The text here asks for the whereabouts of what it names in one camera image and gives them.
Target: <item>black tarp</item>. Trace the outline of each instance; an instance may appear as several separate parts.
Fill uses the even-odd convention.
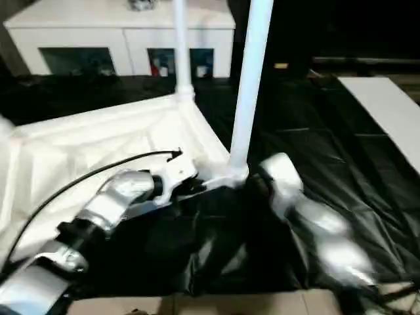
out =
[[[143,77],[31,77],[0,85],[15,124],[173,91]],[[195,84],[196,103],[226,147],[236,93],[224,80]],[[380,282],[420,274],[420,178],[336,79],[263,81],[249,164],[285,152],[305,194],[351,224]],[[220,190],[124,222],[89,273],[89,296],[259,293],[329,287],[312,238],[293,215],[282,224],[255,193]]]

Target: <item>white metal pole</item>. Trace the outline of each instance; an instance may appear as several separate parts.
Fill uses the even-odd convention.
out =
[[[188,48],[185,0],[173,0],[175,12],[175,35],[177,47],[175,50],[177,69],[176,93],[180,100],[194,97],[194,88],[191,84],[190,49]]]
[[[273,2],[274,0],[251,1],[236,103],[234,132],[230,147],[229,165],[236,169],[247,167],[249,141],[251,140]]]

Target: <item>robotic arm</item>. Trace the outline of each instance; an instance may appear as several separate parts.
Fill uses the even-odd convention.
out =
[[[3,283],[0,314],[65,314],[72,303],[72,286],[83,278],[129,206],[151,201],[157,209],[197,173],[192,160],[181,154],[154,174],[127,170],[109,178],[72,222],[58,226],[54,240]]]

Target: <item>floor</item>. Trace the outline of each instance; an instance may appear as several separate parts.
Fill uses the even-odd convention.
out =
[[[69,315],[340,315],[329,291],[310,290],[264,295],[208,295],[164,298],[93,299],[74,303]]]

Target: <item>black cable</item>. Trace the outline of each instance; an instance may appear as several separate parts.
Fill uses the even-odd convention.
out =
[[[73,180],[72,182],[70,182],[69,184],[65,185],[64,187],[62,187],[61,189],[57,190],[53,195],[51,195],[48,199],[46,199],[33,213],[32,215],[29,217],[29,219],[26,221],[25,225],[23,226],[23,228],[20,230],[18,236],[16,237],[16,239],[14,240],[12,247],[10,248],[9,254],[7,254],[5,262],[3,264],[3,267],[1,268],[0,274],[3,274],[7,268],[9,267],[9,264],[11,263],[11,258],[13,256],[13,253],[17,247],[17,245],[19,244],[20,238],[22,238],[22,235],[25,233],[26,229],[28,228],[28,226],[32,223],[32,221],[36,218],[36,216],[38,216],[38,214],[46,207],[48,206],[48,204],[50,204],[50,202],[52,200],[54,200],[55,198],[57,198],[59,195],[61,195],[63,192],[65,192],[66,190],[69,190],[71,187],[79,184],[80,182],[84,181],[85,179],[88,179],[89,177],[92,177],[100,172],[103,172],[107,169],[111,169],[112,167],[124,164],[124,163],[128,163],[130,161],[134,161],[135,159],[141,159],[141,158],[145,158],[147,156],[156,156],[156,155],[160,155],[160,154],[171,154],[172,158],[175,158],[177,156],[179,156],[181,154],[181,151],[155,151],[155,152],[148,152],[148,153],[144,153],[144,154],[138,154],[136,156],[132,156],[132,157],[128,157],[127,159],[123,159],[121,161],[117,161],[105,166],[102,166],[98,169],[95,169],[94,171],[91,171],[90,173],[87,173],[75,180]]]

